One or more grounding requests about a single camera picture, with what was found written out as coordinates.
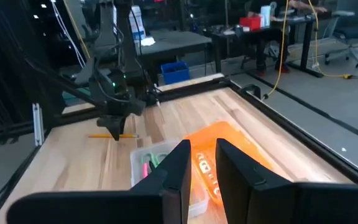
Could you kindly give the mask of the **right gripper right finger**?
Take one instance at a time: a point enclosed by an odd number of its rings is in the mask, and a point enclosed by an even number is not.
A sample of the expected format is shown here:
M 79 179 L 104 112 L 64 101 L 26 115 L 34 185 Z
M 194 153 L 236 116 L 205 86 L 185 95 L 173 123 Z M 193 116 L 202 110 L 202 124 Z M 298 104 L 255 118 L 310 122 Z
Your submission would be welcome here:
M 358 185 L 291 182 L 225 139 L 216 172 L 228 223 L 358 224 Z

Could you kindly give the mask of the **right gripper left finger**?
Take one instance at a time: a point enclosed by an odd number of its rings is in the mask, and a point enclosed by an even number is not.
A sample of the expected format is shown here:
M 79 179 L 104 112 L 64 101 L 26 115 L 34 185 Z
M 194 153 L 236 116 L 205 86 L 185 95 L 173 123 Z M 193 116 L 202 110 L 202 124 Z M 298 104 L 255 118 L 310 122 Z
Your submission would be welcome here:
M 16 200 L 7 223 L 171 224 L 187 223 L 191 188 L 191 144 L 182 140 L 129 190 L 41 192 Z

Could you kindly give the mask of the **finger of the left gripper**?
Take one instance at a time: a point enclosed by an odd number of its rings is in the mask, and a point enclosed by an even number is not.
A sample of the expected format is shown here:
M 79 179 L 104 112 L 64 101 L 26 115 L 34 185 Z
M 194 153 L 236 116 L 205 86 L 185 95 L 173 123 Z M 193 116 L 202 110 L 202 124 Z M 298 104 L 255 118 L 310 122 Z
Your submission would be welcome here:
M 114 139 L 116 141 L 118 141 L 120 139 L 120 135 L 123 133 L 124 131 L 124 125 L 126 122 L 126 117 L 125 116 L 117 116 L 115 118 L 115 131 L 114 131 Z
M 102 116 L 102 117 L 98 118 L 96 121 L 96 124 L 99 127 L 106 128 L 109 131 L 110 135 L 113 138 L 115 138 L 114 137 L 114 123 L 109 117 Z

